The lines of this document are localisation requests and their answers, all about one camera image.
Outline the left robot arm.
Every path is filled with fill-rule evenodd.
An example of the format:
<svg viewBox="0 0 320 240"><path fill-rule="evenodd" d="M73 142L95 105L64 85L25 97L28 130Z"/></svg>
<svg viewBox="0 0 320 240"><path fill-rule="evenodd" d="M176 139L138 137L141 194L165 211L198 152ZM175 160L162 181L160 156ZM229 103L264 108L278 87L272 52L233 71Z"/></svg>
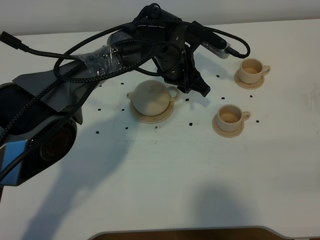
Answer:
<svg viewBox="0 0 320 240"><path fill-rule="evenodd" d="M23 74L0 86L0 184L18 186L61 160L72 148L82 106L94 89L131 71L162 77L180 91L206 96L195 67L199 46L228 51L215 30L184 22L156 3L131 22L78 43L63 54L32 49L2 32L6 45L55 58L52 70Z"/></svg>

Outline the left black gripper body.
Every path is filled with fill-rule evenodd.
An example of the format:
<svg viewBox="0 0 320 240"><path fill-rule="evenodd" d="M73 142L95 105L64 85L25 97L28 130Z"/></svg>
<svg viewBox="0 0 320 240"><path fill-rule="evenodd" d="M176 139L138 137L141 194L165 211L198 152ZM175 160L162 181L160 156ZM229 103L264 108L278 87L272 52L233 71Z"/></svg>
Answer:
<svg viewBox="0 0 320 240"><path fill-rule="evenodd" d="M189 28L182 24L167 24L161 32L161 40L170 42L179 47L181 51L181 56L179 52L173 46L164 45L161 47L160 52L155 56L156 62L158 64L158 72L168 72L168 74L163 76L166 83L179 86L180 83L180 63L182 59L182 52L185 46L189 46L189 67L191 67L191 52L192 52L192 34Z"/></svg>

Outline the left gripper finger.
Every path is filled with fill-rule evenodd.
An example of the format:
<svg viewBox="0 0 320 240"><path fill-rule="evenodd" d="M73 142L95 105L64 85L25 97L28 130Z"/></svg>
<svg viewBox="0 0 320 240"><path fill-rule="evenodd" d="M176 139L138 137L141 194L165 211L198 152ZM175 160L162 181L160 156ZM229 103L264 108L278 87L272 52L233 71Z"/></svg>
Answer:
<svg viewBox="0 0 320 240"><path fill-rule="evenodd" d="M201 74L195 68L189 71L189 87L191 90L200 93L203 97L206 97L210 92L210 86L206 84Z"/></svg>
<svg viewBox="0 0 320 240"><path fill-rule="evenodd" d="M190 48L189 46L185 46L184 50L182 51L182 58L181 58L181 62L180 62L180 72L181 72L181 77L179 80L179 84L178 84L178 89L187 94L190 92L191 87L190 87L190 66L189 66L189 51Z"/></svg>

